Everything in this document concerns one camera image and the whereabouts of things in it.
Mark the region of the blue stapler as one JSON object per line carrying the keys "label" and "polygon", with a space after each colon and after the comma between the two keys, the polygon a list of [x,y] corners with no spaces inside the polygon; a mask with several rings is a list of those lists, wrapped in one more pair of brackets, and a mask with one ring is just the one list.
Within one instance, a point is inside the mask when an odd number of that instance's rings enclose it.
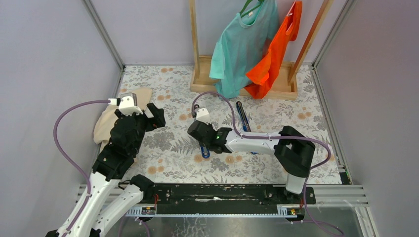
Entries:
{"label": "blue stapler", "polygon": [[236,102],[236,109],[237,109],[237,112],[239,114],[240,120],[242,122],[243,131],[245,131],[245,132],[251,132],[249,120],[248,120],[248,118],[246,116],[246,113],[245,113],[245,110],[243,108],[243,104],[242,104],[241,101],[237,101]]}
{"label": "blue stapler", "polygon": [[[195,104],[194,105],[194,111],[197,111],[199,108],[200,108],[200,106],[198,104]],[[201,149],[201,155],[202,155],[202,157],[204,159],[209,158],[210,157],[210,152],[206,148],[206,146],[202,142],[200,142],[200,141],[199,141],[199,146],[200,146],[200,149]]]}

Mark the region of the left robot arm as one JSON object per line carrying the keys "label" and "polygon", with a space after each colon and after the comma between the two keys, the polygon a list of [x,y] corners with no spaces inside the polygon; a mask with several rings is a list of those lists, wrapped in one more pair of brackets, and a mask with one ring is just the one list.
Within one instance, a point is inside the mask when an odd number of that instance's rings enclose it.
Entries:
{"label": "left robot arm", "polygon": [[48,237],[104,237],[110,228],[136,203],[147,203],[153,198],[153,182],[142,175],[135,176],[123,193],[105,209],[103,204],[111,191],[121,182],[139,153],[146,132],[165,127],[164,110],[153,103],[144,110],[124,114],[116,109],[117,120],[110,137],[97,156],[92,172],[86,178],[86,189],[75,208],[57,230]]}

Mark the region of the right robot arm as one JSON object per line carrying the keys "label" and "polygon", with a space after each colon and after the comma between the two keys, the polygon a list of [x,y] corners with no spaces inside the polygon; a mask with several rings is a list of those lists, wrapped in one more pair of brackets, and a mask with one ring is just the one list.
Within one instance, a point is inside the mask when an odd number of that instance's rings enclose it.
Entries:
{"label": "right robot arm", "polygon": [[315,145],[291,126],[284,126],[277,133],[236,133],[222,127],[215,130],[211,124],[194,121],[187,133],[217,154],[254,152],[274,156],[286,170],[284,199],[296,203],[303,197],[305,179],[309,177]]}

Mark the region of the beige cloth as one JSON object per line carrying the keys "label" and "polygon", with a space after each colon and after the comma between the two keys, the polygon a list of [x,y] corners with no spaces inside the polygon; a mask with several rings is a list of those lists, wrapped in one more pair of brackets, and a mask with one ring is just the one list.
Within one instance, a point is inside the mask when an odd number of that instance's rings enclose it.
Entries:
{"label": "beige cloth", "polygon": [[[148,87],[142,87],[131,91],[136,94],[138,106],[145,110],[146,104],[150,102],[153,90]],[[110,139],[110,131],[114,127],[114,123],[118,119],[115,115],[115,110],[118,107],[115,105],[108,105],[99,117],[93,131],[93,140],[97,145],[100,145],[100,151],[106,146]]]}

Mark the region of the floral table mat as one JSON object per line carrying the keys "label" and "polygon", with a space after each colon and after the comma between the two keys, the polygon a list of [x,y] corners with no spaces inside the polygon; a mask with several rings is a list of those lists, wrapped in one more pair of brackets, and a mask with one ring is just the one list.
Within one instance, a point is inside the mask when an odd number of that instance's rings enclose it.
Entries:
{"label": "floral table mat", "polygon": [[287,172],[269,155],[249,152],[215,154],[203,158],[196,140],[187,134],[193,121],[191,104],[197,100],[207,108],[215,128],[242,123],[235,104],[243,104],[253,132],[274,132],[283,126],[294,127],[305,137],[331,143],[326,119],[308,66],[297,74],[298,97],[294,101],[241,96],[226,103],[208,94],[199,97],[190,90],[192,66],[128,66],[120,93],[147,87],[151,102],[165,111],[166,126],[145,135],[139,157],[126,172],[129,180],[137,174],[156,183],[262,183],[282,184]]}

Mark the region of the orange t-shirt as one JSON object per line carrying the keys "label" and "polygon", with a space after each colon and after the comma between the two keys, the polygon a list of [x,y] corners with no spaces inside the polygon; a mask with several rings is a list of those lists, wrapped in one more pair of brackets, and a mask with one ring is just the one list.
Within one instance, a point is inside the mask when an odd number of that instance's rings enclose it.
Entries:
{"label": "orange t-shirt", "polygon": [[281,23],[261,61],[246,76],[252,81],[245,90],[254,98],[262,99],[272,88],[290,41],[296,40],[302,15],[302,1],[295,1]]}

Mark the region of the wooden clothes rack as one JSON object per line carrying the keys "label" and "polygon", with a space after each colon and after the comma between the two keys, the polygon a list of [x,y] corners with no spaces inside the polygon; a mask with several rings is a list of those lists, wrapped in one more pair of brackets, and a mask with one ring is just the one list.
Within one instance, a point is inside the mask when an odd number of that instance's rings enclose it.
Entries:
{"label": "wooden clothes rack", "polygon": [[[306,58],[321,26],[332,7],[333,0],[324,0],[295,62],[283,62],[277,79],[267,93],[268,99],[295,100],[298,96],[297,73]],[[189,1],[194,69],[190,82],[192,92],[216,91],[215,80],[209,78],[211,56],[200,55],[195,1]]]}

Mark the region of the teal t-shirt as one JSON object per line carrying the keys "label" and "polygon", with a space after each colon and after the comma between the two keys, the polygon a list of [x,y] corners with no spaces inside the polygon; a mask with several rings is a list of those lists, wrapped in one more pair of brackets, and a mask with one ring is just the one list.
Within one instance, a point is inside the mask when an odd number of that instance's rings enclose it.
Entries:
{"label": "teal t-shirt", "polygon": [[209,77],[219,94],[239,96],[251,84],[247,73],[263,58],[264,47],[279,29],[280,20],[274,0],[259,0],[250,9],[238,12],[216,42]]}

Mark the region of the green hanger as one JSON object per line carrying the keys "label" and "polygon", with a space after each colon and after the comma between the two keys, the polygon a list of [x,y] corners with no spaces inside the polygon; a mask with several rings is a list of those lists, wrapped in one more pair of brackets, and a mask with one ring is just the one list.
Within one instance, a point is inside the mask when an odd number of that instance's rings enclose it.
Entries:
{"label": "green hanger", "polygon": [[253,6],[251,6],[251,3],[253,0],[247,0],[242,7],[241,11],[239,12],[241,17],[244,17],[245,15],[251,13],[252,11],[258,9],[263,5],[264,0],[257,0],[257,3],[255,3]]}

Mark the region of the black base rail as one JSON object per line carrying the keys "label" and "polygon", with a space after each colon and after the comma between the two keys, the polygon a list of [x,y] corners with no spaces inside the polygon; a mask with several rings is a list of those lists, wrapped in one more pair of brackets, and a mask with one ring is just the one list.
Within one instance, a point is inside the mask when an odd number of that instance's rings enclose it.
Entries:
{"label": "black base rail", "polygon": [[294,194],[283,185],[155,184],[131,210],[135,216],[299,215],[316,204],[313,188]]}

